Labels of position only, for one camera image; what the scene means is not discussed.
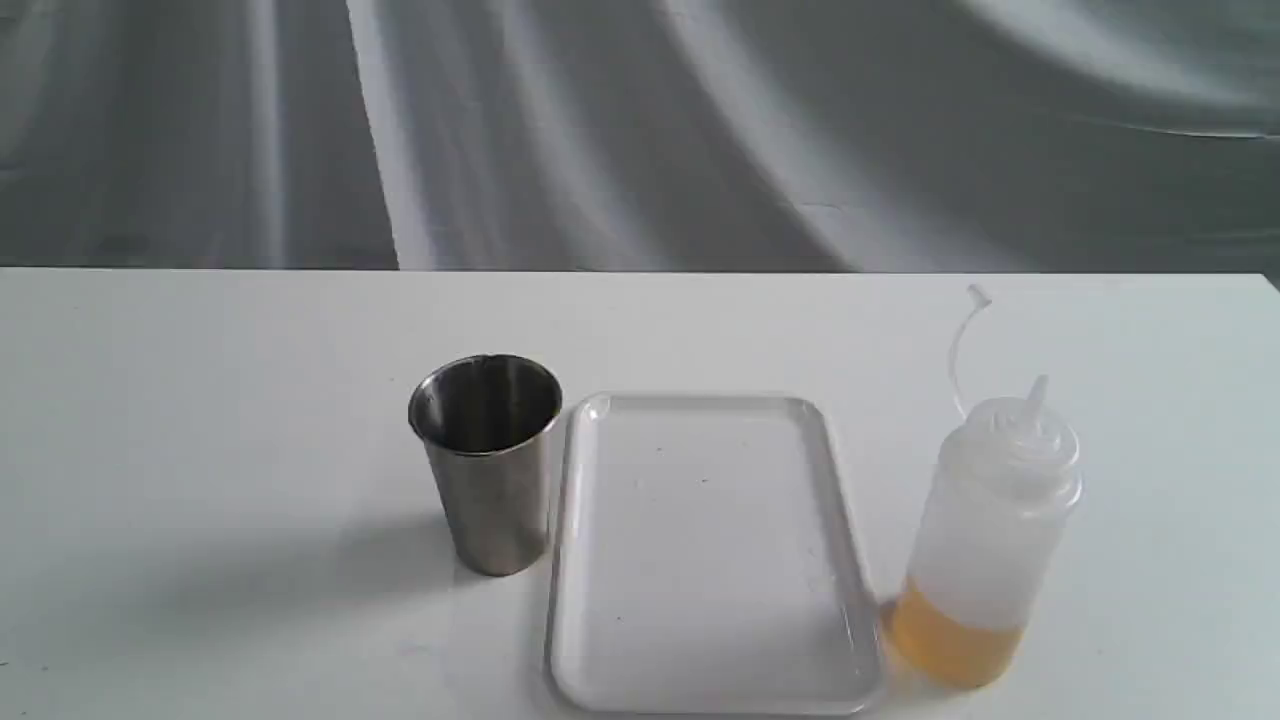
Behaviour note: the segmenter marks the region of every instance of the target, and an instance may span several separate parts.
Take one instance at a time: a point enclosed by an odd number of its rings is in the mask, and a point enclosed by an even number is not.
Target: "plastic squeeze bottle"
[[[956,350],[991,304],[978,286],[969,291],[975,307],[950,354],[956,406],[966,416],[942,442],[888,632],[913,665],[956,688],[986,685],[1009,667],[1082,492],[1079,442],[1044,406],[1046,375],[1025,398],[987,400],[965,414]]]

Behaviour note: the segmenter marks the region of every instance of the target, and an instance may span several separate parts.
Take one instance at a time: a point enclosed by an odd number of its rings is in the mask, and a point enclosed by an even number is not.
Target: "tray rim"
[[[553,552],[552,552],[552,573],[550,573],[550,592],[548,596],[549,606],[547,615],[547,634],[544,646],[544,662],[547,667],[545,676],[550,680],[550,685],[554,691],[558,691],[563,698],[566,698],[573,706],[586,710],[589,712],[607,712],[607,714],[630,714],[630,715],[741,715],[741,711],[726,710],[692,710],[692,711],[662,711],[662,710],[623,710],[613,707],[599,707],[589,701],[585,701],[585,694],[581,692],[582,688],[575,687],[575,683],[570,680],[570,675],[566,675],[564,661],[566,657],[556,651],[557,643],[556,638],[559,635],[559,629],[564,623],[562,618],[562,602],[559,598],[562,578],[564,575],[566,565],[566,539],[568,534],[570,523],[567,519],[567,510],[571,500],[571,495],[576,497],[573,491],[573,480],[571,479],[575,474],[575,464],[572,462],[576,455],[577,446],[581,442],[579,428],[584,421],[593,421],[594,419],[588,419],[586,413],[593,405],[599,404],[602,400],[607,400],[612,404],[613,398],[637,398],[648,401],[669,401],[669,402],[689,402],[689,401],[776,401],[792,404],[801,407],[805,413],[812,414],[818,425],[822,429],[823,439],[827,443],[828,461],[831,462],[832,474],[835,478],[835,492],[838,498],[838,521],[842,523],[844,533],[842,538],[847,543],[847,550],[851,553],[856,566],[854,568],[855,578],[858,583],[858,591],[863,596],[863,600],[876,611],[876,621],[872,624],[869,634],[872,639],[872,648],[874,655],[874,678],[872,679],[870,691],[864,693],[854,702],[832,702],[826,703],[827,707],[822,710],[778,710],[778,711],[754,711],[753,715],[765,715],[765,716],[812,716],[812,717],[835,717],[846,716],[856,712],[865,711],[870,707],[877,706],[888,691],[888,664],[887,656],[883,647],[883,632],[879,621],[879,606],[876,602],[876,597],[870,591],[870,584],[867,580],[867,559],[863,553],[863,543],[858,542],[856,525],[852,521],[852,509],[849,506],[849,497],[845,492],[844,475],[841,468],[844,466],[844,455],[837,442],[835,434],[831,432],[831,424],[827,421],[827,414],[822,411],[818,404],[799,397],[797,395],[790,392],[645,392],[645,391],[599,391],[588,395],[581,401],[579,401],[572,411],[570,413],[568,421],[566,423],[564,433],[564,455],[561,466],[559,477],[559,492],[554,502],[554,528],[553,528]]]

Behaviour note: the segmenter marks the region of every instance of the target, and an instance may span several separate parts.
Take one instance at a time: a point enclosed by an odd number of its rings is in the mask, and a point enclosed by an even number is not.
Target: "yellow liquid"
[[[908,578],[888,626],[897,650],[919,670],[954,688],[980,688],[1014,659],[1023,628],[983,630],[943,615]]]

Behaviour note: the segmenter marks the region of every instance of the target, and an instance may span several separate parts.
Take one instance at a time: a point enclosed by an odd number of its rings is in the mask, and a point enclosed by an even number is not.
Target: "white table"
[[[549,564],[453,561],[411,387],[472,352],[599,389],[786,391],[877,593],[942,437],[964,277],[0,272],[0,717],[567,717]],[[1280,716],[1280,295],[989,277],[972,398],[1052,377],[1085,500],[1021,653],[877,717]]]

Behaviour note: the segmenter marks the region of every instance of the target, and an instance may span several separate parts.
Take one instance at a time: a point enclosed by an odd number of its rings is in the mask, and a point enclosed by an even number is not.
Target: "cup rim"
[[[547,379],[549,379],[552,382],[552,387],[556,391],[556,404],[554,404],[554,407],[552,409],[550,416],[547,418],[547,421],[540,428],[538,428],[536,432],[531,433],[527,438],[525,438],[525,439],[522,439],[522,441],[520,441],[520,442],[517,442],[515,445],[508,445],[506,447],[500,447],[498,450],[483,450],[483,451],[454,450],[454,448],[448,447],[445,445],[442,445],[442,443],[436,442],[435,439],[433,439],[433,438],[428,437],[426,434],[424,434],[422,429],[419,428],[419,425],[417,425],[417,421],[416,421],[416,418],[415,418],[416,414],[413,413],[413,409],[415,409],[415,405],[417,404],[419,398],[422,397],[428,383],[430,383],[435,378],[443,375],[444,373],[449,372],[451,369],[453,369],[453,368],[456,368],[458,365],[463,365],[463,364],[467,364],[467,363],[476,363],[476,361],[480,361],[480,360],[495,360],[495,359],[500,359],[500,360],[517,360],[517,361],[524,363],[526,365],[531,365],[535,372],[543,374]],[[556,424],[556,419],[559,418],[559,415],[561,415],[561,413],[563,410],[564,410],[564,393],[563,393],[563,389],[561,388],[559,378],[557,378],[554,373],[552,373],[550,370],[548,370],[545,365],[543,365],[541,363],[539,363],[536,360],[525,357],[524,355],[513,355],[513,354],[509,354],[509,352],[483,352],[483,354],[479,354],[479,355],[467,355],[466,357],[458,357],[457,360],[452,360],[449,363],[445,363],[444,365],[440,365],[439,368],[436,368],[436,369],[431,370],[430,373],[428,373],[426,377],[422,378],[422,380],[413,387],[413,391],[408,396],[408,427],[413,429],[413,434],[417,436],[419,441],[425,442],[425,443],[430,443],[433,447],[438,447],[438,448],[440,448],[440,450],[443,450],[445,452],[449,452],[451,455],[460,455],[462,457],[488,457],[488,456],[493,456],[493,455],[502,455],[504,452],[512,452],[515,450],[518,450],[518,448],[521,448],[521,447],[524,447],[524,446],[534,442],[535,439],[538,439],[539,437],[541,437],[548,430],[548,428],[550,428],[553,424]]]

